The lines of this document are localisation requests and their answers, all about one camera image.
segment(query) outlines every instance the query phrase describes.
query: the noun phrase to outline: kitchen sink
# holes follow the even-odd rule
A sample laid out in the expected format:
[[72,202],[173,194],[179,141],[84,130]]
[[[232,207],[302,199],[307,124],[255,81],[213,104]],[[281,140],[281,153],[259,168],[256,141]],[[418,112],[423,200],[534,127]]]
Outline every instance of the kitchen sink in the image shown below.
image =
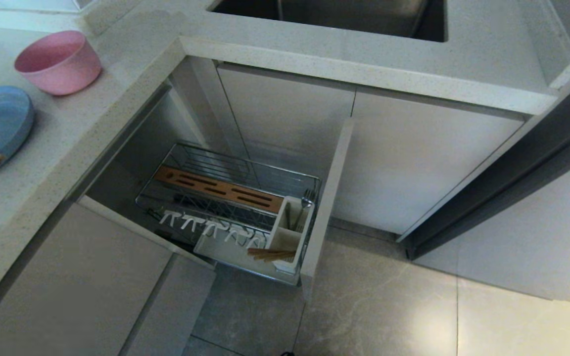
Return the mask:
[[445,0],[222,0],[212,10],[445,42]]

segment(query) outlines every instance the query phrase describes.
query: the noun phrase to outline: refrigerator door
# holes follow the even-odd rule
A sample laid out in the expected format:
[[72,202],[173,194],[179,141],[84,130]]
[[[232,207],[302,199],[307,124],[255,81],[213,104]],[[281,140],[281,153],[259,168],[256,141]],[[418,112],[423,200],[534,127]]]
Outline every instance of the refrigerator door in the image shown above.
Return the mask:
[[[537,297],[570,300],[570,164],[556,163],[563,158],[557,155],[504,193],[531,194],[415,262]],[[550,172],[559,176],[545,184]],[[544,185],[534,191],[538,182]]]

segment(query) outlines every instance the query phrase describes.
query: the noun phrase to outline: pull-out drawer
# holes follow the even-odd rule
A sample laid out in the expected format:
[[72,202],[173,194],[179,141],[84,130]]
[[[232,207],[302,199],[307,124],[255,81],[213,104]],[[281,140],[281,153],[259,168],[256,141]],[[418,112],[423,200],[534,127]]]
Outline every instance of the pull-out drawer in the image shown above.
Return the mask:
[[[163,92],[161,94],[158,93],[157,97],[158,101],[163,101],[168,96]],[[303,234],[304,240],[299,253],[296,255],[298,263],[293,270],[288,272],[287,270],[277,268],[276,265],[278,264],[255,261],[252,256],[247,254],[247,247],[265,248],[267,247],[265,243],[258,243],[256,246],[245,244],[240,246],[240,244],[235,242],[235,239],[226,241],[225,237],[228,233],[222,237],[217,237],[217,239],[213,237],[206,239],[203,236],[202,233],[212,236],[212,231],[216,230],[216,228],[210,228],[209,230],[208,223],[212,220],[209,219],[209,217],[217,217],[215,213],[217,209],[221,210],[221,208],[217,206],[215,208],[205,209],[202,206],[202,201],[199,199],[190,201],[192,207],[186,207],[186,204],[178,205],[178,202],[183,199],[181,187],[173,186],[168,181],[164,182],[164,177],[161,176],[160,173],[160,168],[168,169],[167,165],[180,167],[182,169],[190,167],[190,162],[177,162],[187,160],[187,158],[173,155],[174,149],[183,149],[185,146],[175,146],[174,149],[168,152],[165,158],[161,160],[162,163],[160,163],[158,156],[152,156],[150,158],[152,163],[147,163],[148,167],[146,167],[146,169],[143,169],[143,166],[147,164],[133,163],[134,160],[147,161],[147,157],[143,156],[143,153],[138,153],[138,148],[141,146],[141,142],[145,142],[144,136],[150,135],[152,131],[151,128],[158,128],[160,122],[165,120],[163,115],[160,114],[160,110],[156,109],[159,106],[158,104],[156,101],[150,103],[149,110],[143,110],[140,117],[136,117],[135,122],[131,124],[133,130],[131,132],[125,131],[122,134],[122,139],[116,140],[113,147],[108,150],[107,156],[109,158],[99,160],[101,164],[99,164],[99,167],[95,170],[97,173],[95,174],[95,178],[92,179],[93,183],[89,185],[88,189],[84,189],[84,194],[79,196],[78,201],[82,205],[97,211],[105,217],[107,217],[107,215],[113,216],[115,222],[127,223],[131,228],[136,226],[136,229],[139,230],[138,232],[141,235],[144,235],[141,229],[148,230],[149,233],[147,237],[150,239],[157,240],[157,242],[161,244],[166,244],[169,248],[174,248],[176,251],[179,249],[178,247],[181,247],[183,248],[182,253],[184,255],[192,253],[194,255],[192,256],[193,259],[196,259],[195,256],[201,258],[208,257],[208,259],[205,259],[206,261],[222,262],[286,284],[293,286],[301,285],[305,290],[305,296],[309,298],[316,266],[321,256],[328,221],[333,209],[344,159],[351,140],[351,133],[353,132],[353,119],[347,117],[343,120],[328,175],[323,177],[322,181],[319,180],[318,183],[313,183],[310,186],[310,189],[316,192],[314,205],[315,218],[310,219],[310,225],[305,229],[306,233]],[[141,149],[141,151],[149,152],[150,150]],[[215,162],[215,160],[219,160],[220,158],[213,156],[217,155],[217,153],[209,152],[208,154],[201,154],[201,157],[206,162],[206,165],[214,167],[213,172],[216,174],[204,173],[204,170],[202,170],[202,176],[209,176],[210,178],[218,177],[228,182],[234,182],[235,180],[230,179],[230,176],[236,173],[232,167],[233,163],[224,162],[222,164],[222,162],[219,161]],[[301,198],[305,191],[304,189],[299,191],[294,190],[295,193],[287,194],[288,191],[285,189],[285,185],[291,184],[292,175],[294,175],[294,179],[298,180],[303,180],[300,177],[308,178],[309,176],[304,174],[296,176],[295,172],[286,170],[275,171],[282,172],[283,176],[287,176],[286,178],[289,179],[287,181],[283,180],[282,189],[279,189],[278,185],[281,184],[279,177],[272,171],[261,171],[260,168],[261,167],[252,169],[251,173],[254,176],[267,176],[271,174],[269,179],[272,180],[271,187],[260,186],[262,191],[273,192],[274,195],[280,197],[292,195],[295,198]],[[165,172],[164,174],[168,174],[169,177],[172,176],[170,172]],[[252,188],[256,186],[246,184],[244,187]],[[233,203],[231,206],[239,207],[239,204]],[[292,220],[295,219],[297,212],[298,210],[296,209],[292,210]],[[272,214],[273,217],[276,218],[276,212],[269,214]],[[171,227],[171,220],[173,218],[176,218],[177,221],[174,221],[174,223],[172,223],[173,227]],[[262,223],[264,224],[262,227],[263,234],[265,234],[267,240],[269,240],[271,239],[269,233],[272,230],[270,223],[273,224],[274,220],[270,221],[268,219],[267,221],[262,221]],[[201,224],[201,227],[195,228],[195,226],[199,224]],[[197,239],[191,240],[190,237],[188,239],[172,237],[174,232],[181,232],[182,230],[193,233],[193,236],[196,234]]]

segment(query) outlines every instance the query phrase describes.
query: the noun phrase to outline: speckled quartz countertop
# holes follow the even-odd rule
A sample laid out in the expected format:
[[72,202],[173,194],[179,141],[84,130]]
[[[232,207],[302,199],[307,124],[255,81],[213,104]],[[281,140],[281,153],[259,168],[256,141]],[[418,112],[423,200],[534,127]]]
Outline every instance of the speckled quartz countertop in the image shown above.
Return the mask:
[[146,0],[95,39],[104,70],[52,97],[13,71],[42,32],[0,29],[0,85],[29,93],[29,140],[0,169],[0,279],[50,213],[186,54],[526,113],[555,99],[514,0],[449,0],[447,43],[208,13]]

